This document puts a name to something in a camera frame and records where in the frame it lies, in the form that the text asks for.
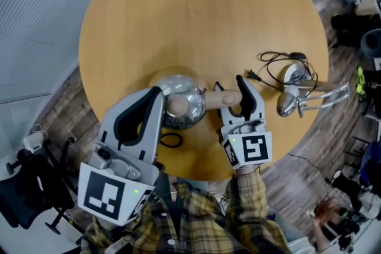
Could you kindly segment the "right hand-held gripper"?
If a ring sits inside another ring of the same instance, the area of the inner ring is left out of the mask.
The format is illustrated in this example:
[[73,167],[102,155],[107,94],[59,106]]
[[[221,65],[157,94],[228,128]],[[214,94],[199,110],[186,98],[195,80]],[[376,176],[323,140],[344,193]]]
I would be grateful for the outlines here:
[[[237,75],[236,80],[240,91],[224,90],[219,82],[214,85],[224,125],[221,147],[234,170],[272,161],[271,132],[264,120],[256,120],[265,118],[264,100],[248,79]],[[237,105],[241,106],[241,113],[234,112]]]

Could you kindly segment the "silver desk lamp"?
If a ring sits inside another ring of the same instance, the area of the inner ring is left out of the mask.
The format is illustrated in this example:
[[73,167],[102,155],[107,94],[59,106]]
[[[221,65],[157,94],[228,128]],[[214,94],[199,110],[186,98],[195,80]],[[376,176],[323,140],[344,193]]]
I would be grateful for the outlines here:
[[306,111],[330,108],[350,96],[348,82],[336,84],[314,80],[302,64],[287,65],[281,76],[283,92],[279,95],[276,106],[281,117],[297,111],[302,118]]

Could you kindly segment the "person's yellow plaid shirt torso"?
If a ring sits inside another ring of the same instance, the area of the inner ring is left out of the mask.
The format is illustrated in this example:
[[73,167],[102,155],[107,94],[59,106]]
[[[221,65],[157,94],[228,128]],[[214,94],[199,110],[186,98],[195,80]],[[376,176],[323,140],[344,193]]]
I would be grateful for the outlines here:
[[268,215],[249,223],[230,222],[211,193],[188,183],[175,187],[181,202],[179,219],[163,198],[150,195],[166,208],[155,222],[160,238],[155,254],[291,254],[284,234]]

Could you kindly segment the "white power adapter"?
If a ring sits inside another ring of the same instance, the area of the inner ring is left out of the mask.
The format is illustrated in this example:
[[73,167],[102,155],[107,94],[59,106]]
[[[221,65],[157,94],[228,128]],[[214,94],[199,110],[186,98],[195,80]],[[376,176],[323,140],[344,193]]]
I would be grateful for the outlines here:
[[34,131],[32,134],[24,137],[22,143],[25,150],[36,153],[43,146],[44,131]]

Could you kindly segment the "person's left forearm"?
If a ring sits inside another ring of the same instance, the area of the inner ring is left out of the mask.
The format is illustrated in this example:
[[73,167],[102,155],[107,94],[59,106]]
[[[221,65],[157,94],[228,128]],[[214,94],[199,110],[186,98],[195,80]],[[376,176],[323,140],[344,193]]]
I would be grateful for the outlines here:
[[155,254],[160,239],[155,222],[162,211],[166,211],[163,201],[153,195],[138,217],[126,225],[112,225],[94,217],[81,239],[80,254],[105,254],[107,247],[123,236],[133,239],[131,254]]

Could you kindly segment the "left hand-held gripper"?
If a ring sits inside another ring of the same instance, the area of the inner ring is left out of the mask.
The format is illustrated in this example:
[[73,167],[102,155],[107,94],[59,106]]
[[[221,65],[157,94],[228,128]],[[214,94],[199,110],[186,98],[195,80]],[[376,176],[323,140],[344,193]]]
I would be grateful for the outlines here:
[[158,179],[154,159],[164,100],[154,86],[126,96],[107,111],[101,124],[103,143],[95,142],[88,162],[80,164],[80,208],[115,225],[136,219]]

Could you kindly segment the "person's right forearm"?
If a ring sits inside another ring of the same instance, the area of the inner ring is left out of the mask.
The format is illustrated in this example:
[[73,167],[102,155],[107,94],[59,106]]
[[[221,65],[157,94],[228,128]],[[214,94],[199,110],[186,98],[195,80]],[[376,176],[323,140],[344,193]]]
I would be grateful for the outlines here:
[[254,167],[235,170],[228,182],[226,194],[229,203],[226,218],[234,223],[249,223],[266,219],[269,212],[266,187]]

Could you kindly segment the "black office chair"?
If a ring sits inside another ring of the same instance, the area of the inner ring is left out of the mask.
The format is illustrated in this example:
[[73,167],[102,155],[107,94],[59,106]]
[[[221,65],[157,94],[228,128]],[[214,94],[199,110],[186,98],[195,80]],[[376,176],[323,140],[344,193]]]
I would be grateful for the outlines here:
[[55,208],[58,215],[45,225],[55,234],[61,233],[57,225],[65,211],[74,208],[71,193],[78,194],[72,183],[79,177],[78,170],[66,166],[68,148],[74,143],[72,137],[65,142],[60,159],[49,149],[51,140],[42,143],[44,154],[33,154],[22,149],[14,163],[7,163],[10,178],[0,181],[0,214],[12,228],[27,230],[41,213]]

